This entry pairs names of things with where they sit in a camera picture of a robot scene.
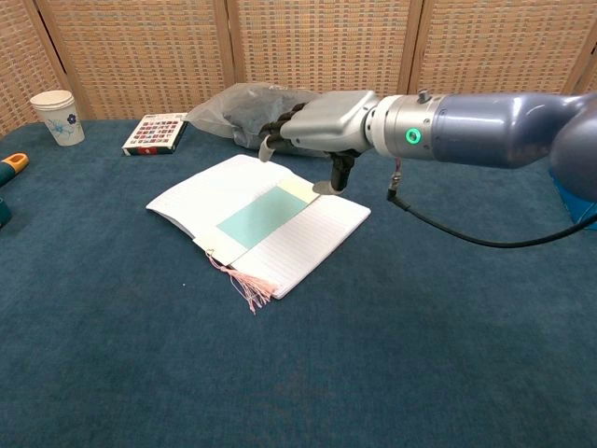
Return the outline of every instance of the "plastic bag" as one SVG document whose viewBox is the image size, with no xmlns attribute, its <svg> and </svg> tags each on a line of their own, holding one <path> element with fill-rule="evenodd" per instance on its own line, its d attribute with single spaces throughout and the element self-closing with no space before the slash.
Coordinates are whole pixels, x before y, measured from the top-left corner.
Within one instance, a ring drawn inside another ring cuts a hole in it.
<svg viewBox="0 0 597 448">
<path fill-rule="evenodd" d="M 188 112 L 186 121 L 197 129 L 232 138 L 237 145 L 259 149 L 261 127 L 284 112 L 319 96 L 314 91 L 288 89 L 265 82 L 238 83 Z M 296 148 L 286 152 L 324 156 L 320 151 Z"/>
</svg>

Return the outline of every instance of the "paper cup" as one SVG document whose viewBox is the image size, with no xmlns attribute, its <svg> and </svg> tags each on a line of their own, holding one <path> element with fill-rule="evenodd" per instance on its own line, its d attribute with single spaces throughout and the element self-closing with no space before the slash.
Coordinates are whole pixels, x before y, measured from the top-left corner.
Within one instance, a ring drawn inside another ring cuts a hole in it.
<svg viewBox="0 0 597 448">
<path fill-rule="evenodd" d="M 70 147 L 85 139 L 70 91 L 44 91 L 29 101 L 61 147 Z"/>
</svg>

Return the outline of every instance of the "robotic hand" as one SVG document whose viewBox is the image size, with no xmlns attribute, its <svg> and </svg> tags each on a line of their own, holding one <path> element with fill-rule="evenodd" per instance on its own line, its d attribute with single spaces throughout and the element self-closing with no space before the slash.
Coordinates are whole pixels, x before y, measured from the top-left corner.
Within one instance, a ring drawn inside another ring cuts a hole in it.
<svg viewBox="0 0 597 448">
<path fill-rule="evenodd" d="M 261 129 L 259 158 L 304 147 L 328 153 L 331 179 L 321 194 L 346 188 L 354 160 L 370 148 L 383 156 L 518 168 L 547 155 L 576 196 L 597 202 L 597 92 L 394 95 L 331 91 L 297 105 Z"/>
</svg>

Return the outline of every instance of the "notebook page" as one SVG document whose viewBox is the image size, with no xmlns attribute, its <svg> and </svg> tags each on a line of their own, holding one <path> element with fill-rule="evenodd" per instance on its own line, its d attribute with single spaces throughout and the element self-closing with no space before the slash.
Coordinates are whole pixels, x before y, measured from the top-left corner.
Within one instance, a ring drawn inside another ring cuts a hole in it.
<svg viewBox="0 0 597 448">
<path fill-rule="evenodd" d="M 277 163 L 235 156 L 164 191 L 146 208 L 197 237 L 291 174 Z"/>
<path fill-rule="evenodd" d="M 337 196 L 321 196 L 232 263 L 232 267 L 278 285 L 281 299 L 369 215 L 370 210 Z"/>
</svg>

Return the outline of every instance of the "blue table surface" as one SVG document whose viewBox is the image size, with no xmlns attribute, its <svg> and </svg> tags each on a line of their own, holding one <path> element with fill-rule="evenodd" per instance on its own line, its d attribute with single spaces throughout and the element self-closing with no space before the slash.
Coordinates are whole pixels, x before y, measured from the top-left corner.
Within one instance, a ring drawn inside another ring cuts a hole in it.
<svg viewBox="0 0 597 448">
<path fill-rule="evenodd" d="M 239 153 L 187 128 L 124 157 L 136 121 L 43 124 L 0 141 L 31 163 L 0 189 L 0 446 L 595 446 L 597 232 L 500 251 L 385 199 L 392 161 L 357 160 L 368 220 L 252 316 L 229 279 L 146 204 Z M 276 156 L 311 181 L 328 160 Z M 544 161 L 517 171 L 405 161 L 402 194 L 479 237 L 570 225 Z"/>
</svg>

